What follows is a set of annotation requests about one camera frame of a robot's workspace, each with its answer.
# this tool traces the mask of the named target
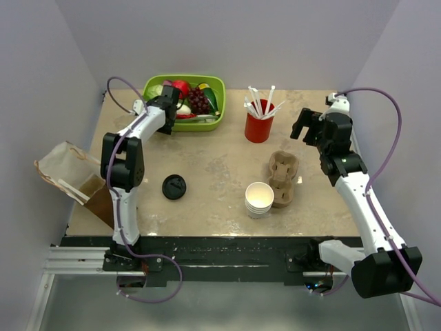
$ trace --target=black round object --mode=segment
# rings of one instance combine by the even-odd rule
[[[181,198],[187,191],[184,178],[178,174],[171,174],[163,182],[163,194],[170,200]]]

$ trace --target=red cup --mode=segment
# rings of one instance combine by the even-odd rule
[[[262,111],[265,114],[265,109],[267,107],[268,100],[261,99],[260,104],[262,105]],[[269,105],[269,110],[274,109],[274,105]],[[268,119],[256,119],[252,115],[247,114],[247,123],[245,124],[245,136],[252,143],[262,143],[266,141],[269,137],[269,132],[271,131],[271,125],[273,123],[274,117]]]

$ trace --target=beige table surface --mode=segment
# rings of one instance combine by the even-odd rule
[[[277,90],[274,103],[287,100],[276,115],[269,139],[251,143],[244,136],[245,90],[228,90],[223,122],[212,132],[155,133],[143,146],[145,181],[139,188],[138,225],[142,235],[160,236],[356,236],[358,231],[338,193],[320,170],[317,149],[289,138],[300,110],[323,111],[330,91]],[[131,108],[136,96],[115,90],[115,97]],[[101,158],[106,132],[124,128],[133,116],[120,110],[106,95],[90,152]],[[271,209],[265,219],[250,219],[245,189],[266,181],[271,154],[284,150],[300,159],[294,179],[294,200],[284,209]],[[163,180],[180,174],[187,192],[167,200]],[[76,204],[67,235],[112,235],[112,229]]]

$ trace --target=bunch of grapes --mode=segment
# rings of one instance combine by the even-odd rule
[[[196,86],[190,89],[188,92],[188,102],[193,114],[205,115],[209,113],[208,99],[199,87]]]

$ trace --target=stack of white cups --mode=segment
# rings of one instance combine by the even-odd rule
[[[248,216],[253,219],[265,217],[274,201],[274,192],[266,183],[256,182],[245,191],[245,206]]]

